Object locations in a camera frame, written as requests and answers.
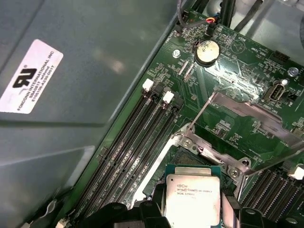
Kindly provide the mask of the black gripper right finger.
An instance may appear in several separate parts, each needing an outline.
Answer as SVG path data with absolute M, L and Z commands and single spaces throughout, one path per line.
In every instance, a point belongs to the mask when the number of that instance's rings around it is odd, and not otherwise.
M 221 192 L 221 222 L 226 228 L 302 228 L 304 220 L 283 217 L 273 222 L 256 209 L 242 207 L 234 194 Z

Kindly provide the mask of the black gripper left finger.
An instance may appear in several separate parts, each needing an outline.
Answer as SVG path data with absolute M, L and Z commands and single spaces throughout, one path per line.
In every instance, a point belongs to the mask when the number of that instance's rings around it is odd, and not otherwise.
M 88 228 L 164 228 L 166 217 L 154 201 L 140 201 L 132 209 L 110 203 L 86 218 Z

